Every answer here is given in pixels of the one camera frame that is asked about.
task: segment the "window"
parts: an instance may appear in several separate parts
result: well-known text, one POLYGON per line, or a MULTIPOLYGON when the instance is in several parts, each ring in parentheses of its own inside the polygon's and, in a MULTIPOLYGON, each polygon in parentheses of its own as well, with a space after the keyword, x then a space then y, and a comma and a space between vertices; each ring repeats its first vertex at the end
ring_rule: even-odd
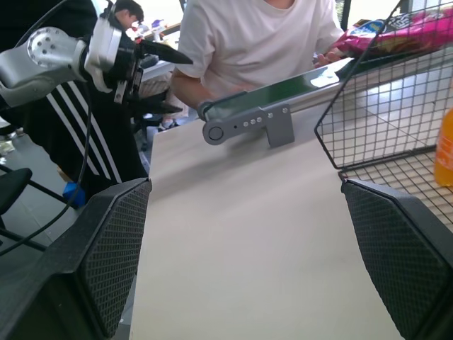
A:
POLYGON ((164 20, 166 25, 175 25, 183 19, 180 0, 135 0, 144 12, 144 24, 150 26, 155 20, 164 20))

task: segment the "black cable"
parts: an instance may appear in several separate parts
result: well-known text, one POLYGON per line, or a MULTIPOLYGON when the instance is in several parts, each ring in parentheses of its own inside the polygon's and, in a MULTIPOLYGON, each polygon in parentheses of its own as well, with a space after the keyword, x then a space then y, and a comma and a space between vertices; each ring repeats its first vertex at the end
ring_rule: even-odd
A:
MULTIPOLYGON (((57 5, 52 7, 46 14, 44 14, 44 16, 39 18, 39 20, 36 21, 36 23, 34 23, 27 30, 27 32, 22 36, 22 38, 17 42, 15 47, 18 47, 18 46, 22 45, 28 39, 28 37, 30 37, 32 32, 34 32, 39 27, 41 27, 41 25, 48 18, 50 18, 52 15, 54 15, 68 1, 69 0, 62 0, 57 5)), ((57 216, 52 218, 52 220, 50 222, 48 222, 44 227, 41 227, 40 229, 36 230, 32 234, 28 235, 27 237, 24 237, 22 240, 16 242, 15 244, 10 246, 9 248, 6 248, 6 249, 0 251, 0 256, 3 256, 5 254, 9 253, 10 251, 13 251, 14 249, 18 248, 22 244, 25 244, 27 241, 30 241, 33 237, 37 236, 41 232, 44 232, 45 230, 49 229, 56 221, 58 221, 61 218, 61 216, 63 216, 65 214, 66 211, 68 211, 68 209, 71 207, 72 203, 75 201, 75 199, 77 197, 77 193, 80 190, 81 182, 82 182, 82 179, 83 179, 84 174, 85 174, 86 164, 88 162, 88 152, 90 150, 90 136, 91 136, 91 116, 92 116, 92 112, 91 112, 91 107, 92 107, 92 105, 91 105, 91 97, 90 97, 90 93, 89 93, 89 90, 88 90, 88 86, 85 83, 82 83, 82 84, 83 84, 84 92, 86 94, 86 102, 88 104, 88 114, 87 114, 88 121, 86 123, 86 139, 85 139, 84 160, 82 161, 82 166, 81 166, 81 169, 80 169, 79 178, 78 178, 77 184, 76 184, 76 190, 72 193, 71 198, 67 201, 66 205, 64 206, 62 211, 59 212, 59 214, 57 216)))
POLYGON ((41 18, 38 19, 38 21, 36 21, 28 30, 27 32, 25 32, 24 35, 22 35, 22 38, 19 39, 19 41, 17 42, 16 46, 14 47, 18 47, 18 46, 21 46, 27 39, 28 37, 30 37, 31 33, 33 33, 35 30, 37 30, 39 27, 41 27, 41 25, 47 20, 49 19, 51 16, 53 16, 55 14, 55 12, 57 12, 65 3, 67 3, 68 1, 70 0, 62 0, 61 2, 59 2, 58 4, 56 4, 55 6, 53 6, 49 11, 47 11, 46 14, 44 14, 41 18))
POLYGON ((84 85, 84 92, 86 94, 86 102, 88 104, 88 122, 86 123, 86 139, 85 139, 85 150, 84 150, 84 160, 82 161, 82 167, 80 169, 80 174, 79 174, 79 179, 77 180, 77 185, 76 185, 76 190, 72 193, 71 198, 68 200, 66 205, 64 206, 63 210, 55 216, 50 222, 48 222, 44 227, 41 227, 40 229, 36 230, 32 234, 28 235, 27 237, 24 237, 22 240, 16 242, 9 248, 6 248, 5 250, 0 251, 0 256, 3 256, 10 251, 13 251, 17 247, 21 246, 22 244, 26 243, 27 241, 30 241, 33 237, 36 235, 40 234, 41 232, 44 232, 45 230, 49 229, 56 221, 60 219, 61 216, 65 214, 66 211, 68 211, 69 207, 71 204, 74 202, 74 200, 77 197, 77 193, 79 192, 80 185, 82 182, 82 178, 84 177, 85 174, 85 169, 86 169, 86 163, 88 161, 88 151, 90 150, 90 136, 91 136, 91 97, 90 93, 88 90, 88 86, 85 83, 82 83, 84 85))

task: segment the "white table surface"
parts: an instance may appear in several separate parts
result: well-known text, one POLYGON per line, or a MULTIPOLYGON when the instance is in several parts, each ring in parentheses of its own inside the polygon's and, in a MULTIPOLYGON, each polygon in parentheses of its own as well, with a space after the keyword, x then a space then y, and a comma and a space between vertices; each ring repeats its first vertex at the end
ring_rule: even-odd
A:
POLYGON ((322 112, 293 115, 277 149, 210 146, 201 121, 155 136, 131 339, 401 339, 314 136, 322 112))

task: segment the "white stripe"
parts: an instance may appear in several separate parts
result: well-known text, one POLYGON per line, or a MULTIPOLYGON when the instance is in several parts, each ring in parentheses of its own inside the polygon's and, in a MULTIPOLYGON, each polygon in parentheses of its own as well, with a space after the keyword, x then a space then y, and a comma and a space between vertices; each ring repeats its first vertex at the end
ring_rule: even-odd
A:
MULTIPOLYGON (((71 123, 68 121, 66 116, 64 115, 62 109, 59 107, 57 101, 53 97, 52 94, 47 95, 47 99, 50 102, 50 105, 54 108, 55 112, 58 114, 59 118, 62 120, 64 126, 66 126, 66 129, 68 129, 69 134, 72 136, 72 139, 76 143, 77 147, 80 150, 80 153, 82 153, 82 156, 85 154, 85 147, 80 143, 80 139, 77 136, 76 132, 74 131, 73 127, 71 126, 71 123)), ((98 170, 96 170, 96 167, 94 166, 93 162, 91 161, 90 157, 88 157, 88 166, 90 167, 91 171, 95 175, 99 175, 98 170)))
MULTIPOLYGON (((85 134, 86 137, 86 126, 85 123, 82 121, 80 117, 80 113, 77 111, 76 107, 74 104, 71 102, 71 99, 68 97, 67 93, 64 91, 61 85, 57 86, 57 90, 59 94, 62 96, 64 102, 68 106, 69 110, 72 112, 72 115, 74 118, 76 118, 77 123, 79 124, 80 128, 82 129, 82 132, 85 134)), ((99 161, 99 164, 101 165, 101 168, 104 172, 105 177, 110 179, 110 174, 108 173, 107 167, 105 166, 104 160, 101 157, 101 154, 99 153, 98 147, 96 146, 96 143, 93 141, 93 138, 90 138, 90 146, 91 149, 93 149, 94 154, 96 155, 96 158, 99 161)))
MULTIPOLYGON (((82 105, 82 108, 84 108, 85 112, 88 114, 88 104, 86 103, 85 98, 80 93, 79 88, 76 86, 76 84, 73 81, 68 82, 68 84, 71 87, 74 94, 76 95, 77 99, 79 100, 80 105, 82 105)), ((116 181, 118 183, 122 183, 120 174, 118 173, 115 162, 113 161, 112 154, 110 153, 110 150, 108 149, 107 142, 104 139, 104 136, 101 132, 101 129, 99 128, 98 122, 94 118, 94 115, 92 115, 91 124, 93 125, 93 128, 96 131, 99 141, 101 142, 102 148, 104 149, 105 155, 107 156, 108 163, 110 164, 110 167, 113 170, 113 174, 115 175, 116 181)))

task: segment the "pink snack bag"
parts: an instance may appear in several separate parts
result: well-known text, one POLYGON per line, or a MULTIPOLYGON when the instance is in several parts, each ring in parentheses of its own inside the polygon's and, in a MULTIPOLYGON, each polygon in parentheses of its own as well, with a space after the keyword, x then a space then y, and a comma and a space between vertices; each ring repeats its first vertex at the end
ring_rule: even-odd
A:
MULTIPOLYGON (((348 30, 335 44, 341 52, 361 55, 384 25, 368 21, 348 30)), ((453 7, 441 6, 392 18, 370 50, 372 56, 438 50, 453 43, 453 7)))

